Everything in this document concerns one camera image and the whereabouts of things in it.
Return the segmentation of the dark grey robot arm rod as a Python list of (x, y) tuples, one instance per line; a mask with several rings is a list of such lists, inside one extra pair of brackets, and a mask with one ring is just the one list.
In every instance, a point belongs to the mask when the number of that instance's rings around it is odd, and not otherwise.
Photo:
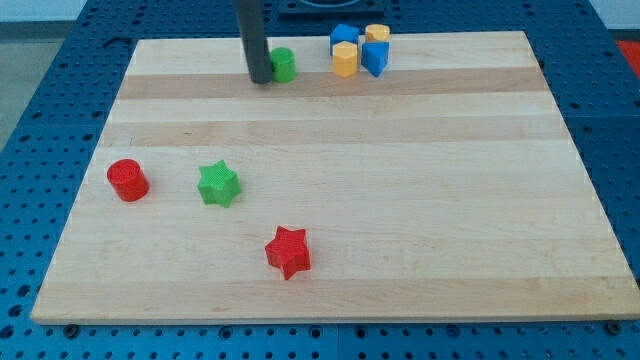
[(260, 85), (267, 84), (272, 81), (272, 67), (262, 1), (235, 0), (234, 5), (250, 80)]

